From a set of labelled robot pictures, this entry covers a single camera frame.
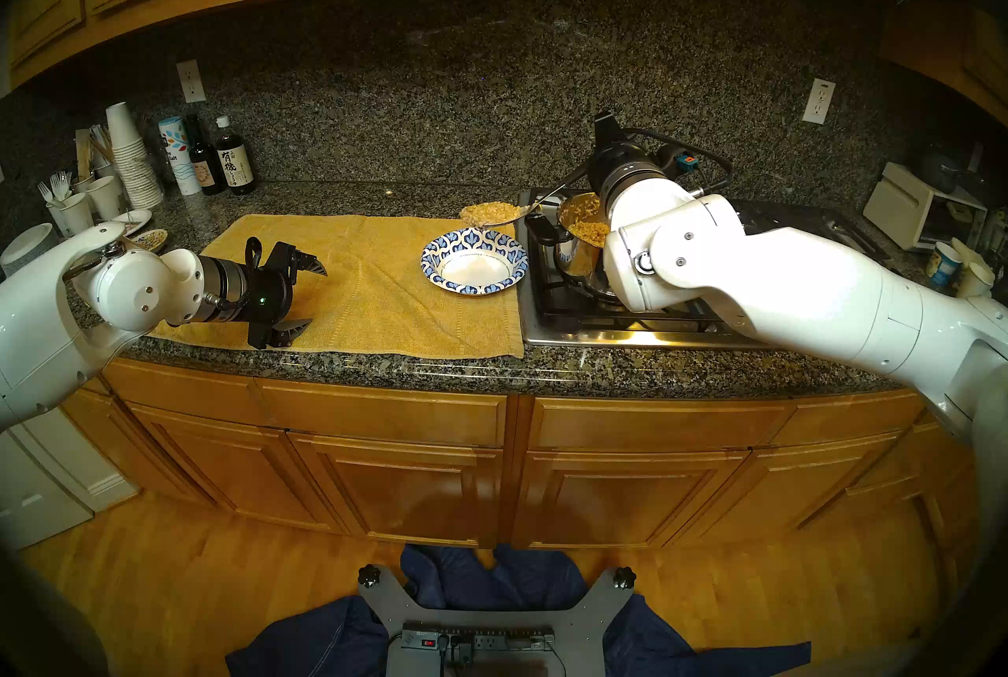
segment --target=dark glass bottle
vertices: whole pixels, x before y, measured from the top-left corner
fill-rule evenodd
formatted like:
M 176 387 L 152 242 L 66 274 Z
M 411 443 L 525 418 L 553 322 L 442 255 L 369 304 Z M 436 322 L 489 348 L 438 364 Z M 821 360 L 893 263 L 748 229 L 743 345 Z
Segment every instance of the dark glass bottle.
M 227 116 L 217 119 L 217 126 L 220 128 L 217 155 L 221 159 L 224 178 L 235 194 L 248 194 L 255 187 L 255 175 L 245 153 L 245 140 L 234 133 Z
M 220 194 L 228 182 L 224 180 L 224 170 L 221 169 L 221 160 L 217 158 L 217 149 L 203 139 L 203 128 L 197 116 L 185 117 L 185 132 L 190 137 L 190 160 L 193 162 L 193 169 L 196 169 L 200 187 L 207 196 Z

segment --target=decorative plate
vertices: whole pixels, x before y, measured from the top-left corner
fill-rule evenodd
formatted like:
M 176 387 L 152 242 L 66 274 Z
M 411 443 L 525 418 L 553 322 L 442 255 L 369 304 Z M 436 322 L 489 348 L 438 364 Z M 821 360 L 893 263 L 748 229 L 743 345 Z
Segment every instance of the decorative plate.
M 127 211 L 123 213 L 122 216 L 118 216 L 113 219 L 113 222 L 122 222 L 126 225 L 126 231 L 123 233 L 127 238 L 129 238 L 133 233 L 143 229 L 143 226 L 149 222 L 150 218 L 153 216 L 149 211 Z
M 428 243 L 420 270 L 431 284 L 460 295 L 489 295 L 514 286 L 528 272 L 528 255 L 497 230 L 468 227 Z
M 143 235 L 138 235 L 136 238 L 131 238 L 130 240 L 141 249 L 146 249 L 156 254 L 168 242 L 168 234 L 164 230 L 148 230 Z

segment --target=wooden floor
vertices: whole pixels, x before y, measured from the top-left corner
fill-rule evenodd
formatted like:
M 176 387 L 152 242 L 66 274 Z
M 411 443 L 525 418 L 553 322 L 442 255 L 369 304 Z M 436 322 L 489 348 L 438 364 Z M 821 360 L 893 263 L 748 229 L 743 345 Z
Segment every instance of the wooden floor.
M 21 554 L 91 620 L 114 675 L 175 677 L 227 675 L 226 653 L 275 620 L 356 592 L 365 563 L 398 573 L 400 550 L 145 493 Z M 831 535 L 570 554 L 589 582 L 630 565 L 637 591 L 696 649 L 810 639 L 817 661 L 926 631 L 939 607 L 933 552 L 910 504 Z

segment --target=yellow towel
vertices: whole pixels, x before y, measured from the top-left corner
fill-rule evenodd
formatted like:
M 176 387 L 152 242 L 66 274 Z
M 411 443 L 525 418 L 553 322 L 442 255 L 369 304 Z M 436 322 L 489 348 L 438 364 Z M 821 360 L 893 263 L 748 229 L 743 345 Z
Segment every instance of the yellow towel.
M 458 219 L 246 216 L 203 254 L 245 261 L 245 242 L 262 242 L 263 261 L 278 241 L 313 254 L 328 278 L 298 273 L 288 319 L 311 318 L 293 352 L 409 355 L 430 360 L 524 356 L 513 288 L 466 296 L 434 286 L 420 272 L 420 252 L 462 227 Z M 508 235 L 514 235 L 510 228 Z M 249 349 L 248 325 L 194 323 L 151 333 L 179 344 Z

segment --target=blue patterned bowl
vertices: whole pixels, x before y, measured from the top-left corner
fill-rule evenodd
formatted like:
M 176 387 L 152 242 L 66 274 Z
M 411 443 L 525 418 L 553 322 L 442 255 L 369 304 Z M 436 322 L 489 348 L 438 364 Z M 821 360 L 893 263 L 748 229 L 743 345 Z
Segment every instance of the blue patterned bowl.
M 468 227 L 428 243 L 420 270 L 431 284 L 460 295 L 489 295 L 514 286 L 528 272 L 528 255 L 497 230 Z

